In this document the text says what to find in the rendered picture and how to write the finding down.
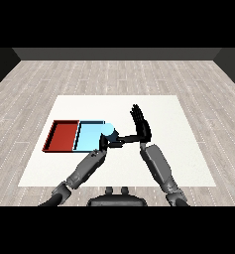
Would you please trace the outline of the light blue shallow open box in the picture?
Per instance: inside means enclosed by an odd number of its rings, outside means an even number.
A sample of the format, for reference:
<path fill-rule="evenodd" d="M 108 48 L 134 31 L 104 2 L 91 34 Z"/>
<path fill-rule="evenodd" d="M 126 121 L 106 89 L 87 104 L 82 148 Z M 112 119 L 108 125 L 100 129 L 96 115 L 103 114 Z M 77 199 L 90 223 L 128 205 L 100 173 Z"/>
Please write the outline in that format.
<path fill-rule="evenodd" d="M 103 120 L 81 120 L 73 141 L 74 153 L 88 153 L 99 148 Z"/>

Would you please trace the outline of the small blue can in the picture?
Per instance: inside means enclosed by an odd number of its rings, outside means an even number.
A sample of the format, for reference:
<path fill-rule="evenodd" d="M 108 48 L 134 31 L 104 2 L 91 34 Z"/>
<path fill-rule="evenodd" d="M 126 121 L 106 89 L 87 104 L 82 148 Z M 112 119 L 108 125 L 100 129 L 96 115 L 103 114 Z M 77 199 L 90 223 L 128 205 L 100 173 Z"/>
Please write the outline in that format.
<path fill-rule="evenodd" d="M 101 127 L 101 133 L 110 143 L 116 142 L 119 135 L 111 123 L 104 123 Z"/>

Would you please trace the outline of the dark grey robot body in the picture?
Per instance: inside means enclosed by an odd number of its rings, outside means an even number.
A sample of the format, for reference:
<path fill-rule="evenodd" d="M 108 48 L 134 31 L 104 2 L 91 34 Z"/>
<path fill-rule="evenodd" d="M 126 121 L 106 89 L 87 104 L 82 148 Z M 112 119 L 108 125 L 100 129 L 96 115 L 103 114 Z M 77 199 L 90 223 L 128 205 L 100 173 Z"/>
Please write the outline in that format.
<path fill-rule="evenodd" d="M 114 194 L 113 187 L 107 187 L 104 195 L 91 198 L 87 206 L 147 206 L 147 203 L 143 198 L 130 195 L 127 187 L 122 187 L 120 194 Z"/>

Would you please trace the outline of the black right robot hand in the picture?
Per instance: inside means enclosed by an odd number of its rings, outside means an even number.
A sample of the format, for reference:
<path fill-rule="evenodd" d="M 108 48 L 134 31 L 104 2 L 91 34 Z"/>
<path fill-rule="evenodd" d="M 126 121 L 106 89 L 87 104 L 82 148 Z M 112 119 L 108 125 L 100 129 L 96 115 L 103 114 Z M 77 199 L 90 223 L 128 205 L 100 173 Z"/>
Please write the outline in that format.
<path fill-rule="evenodd" d="M 151 128 L 148 121 L 144 118 L 143 112 L 140 107 L 137 104 L 134 104 L 130 113 L 135 123 L 136 135 L 118 137 L 117 140 L 122 143 L 150 142 L 152 138 Z"/>

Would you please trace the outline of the red shallow open box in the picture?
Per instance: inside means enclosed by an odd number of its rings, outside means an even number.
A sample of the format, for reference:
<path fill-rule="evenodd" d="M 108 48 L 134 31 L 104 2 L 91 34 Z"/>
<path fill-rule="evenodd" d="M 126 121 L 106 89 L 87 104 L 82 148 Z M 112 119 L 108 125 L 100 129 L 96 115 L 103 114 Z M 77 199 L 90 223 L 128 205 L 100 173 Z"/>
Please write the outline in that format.
<path fill-rule="evenodd" d="M 43 152 L 71 153 L 78 123 L 78 120 L 55 120 L 46 139 Z"/>

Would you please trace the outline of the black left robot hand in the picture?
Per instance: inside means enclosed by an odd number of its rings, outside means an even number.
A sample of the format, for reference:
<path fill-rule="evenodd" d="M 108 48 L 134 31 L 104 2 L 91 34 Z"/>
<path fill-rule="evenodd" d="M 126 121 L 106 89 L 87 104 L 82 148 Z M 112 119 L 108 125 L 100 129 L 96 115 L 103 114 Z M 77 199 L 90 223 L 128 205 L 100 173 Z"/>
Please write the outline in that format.
<path fill-rule="evenodd" d="M 123 146 L 121 141 L 117 140 L 117 136 L 114 135 L 101 135 L 99 139 L 99 150 L 106 151 L 108 148 L 121 148 Z"/>

